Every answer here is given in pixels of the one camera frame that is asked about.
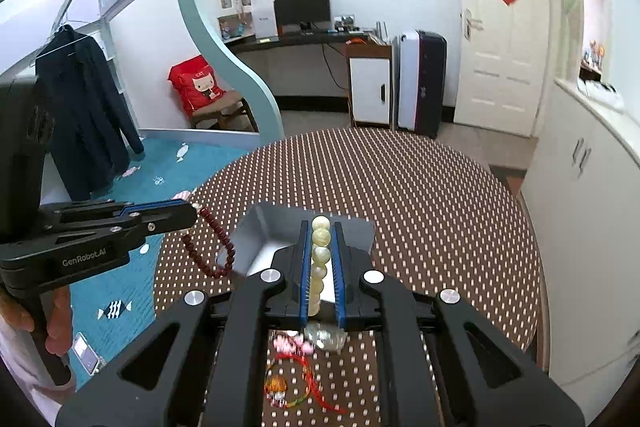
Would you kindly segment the pink sleeve forearm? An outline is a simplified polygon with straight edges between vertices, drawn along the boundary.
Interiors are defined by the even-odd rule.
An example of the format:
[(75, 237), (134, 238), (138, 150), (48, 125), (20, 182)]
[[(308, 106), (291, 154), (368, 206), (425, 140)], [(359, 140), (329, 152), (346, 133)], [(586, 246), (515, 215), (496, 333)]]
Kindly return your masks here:
[(14, 329), (1, 320), (1, 356), (18, 387), (50, 426), (58, 411), (76, 390), (76, 377), (70, 372), (65, 385), (56, 385), (43, 365), (29, 332)]

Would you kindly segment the person's left hand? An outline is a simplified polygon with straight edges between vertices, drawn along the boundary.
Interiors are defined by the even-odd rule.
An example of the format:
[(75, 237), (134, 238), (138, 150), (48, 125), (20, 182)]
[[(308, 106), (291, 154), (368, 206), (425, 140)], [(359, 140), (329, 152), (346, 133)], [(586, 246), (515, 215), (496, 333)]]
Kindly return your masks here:
[[(53, 308), (47, 326), (46, 348), (52, 355), (62, 357), (70, 350), (73, 342), (70, 288), (56, 288), (52, 298)], [(1, 291), (1, 316), (6, 323), (19, 331), (32, 332), (35, 328), (32, 316), (5, 291)]]

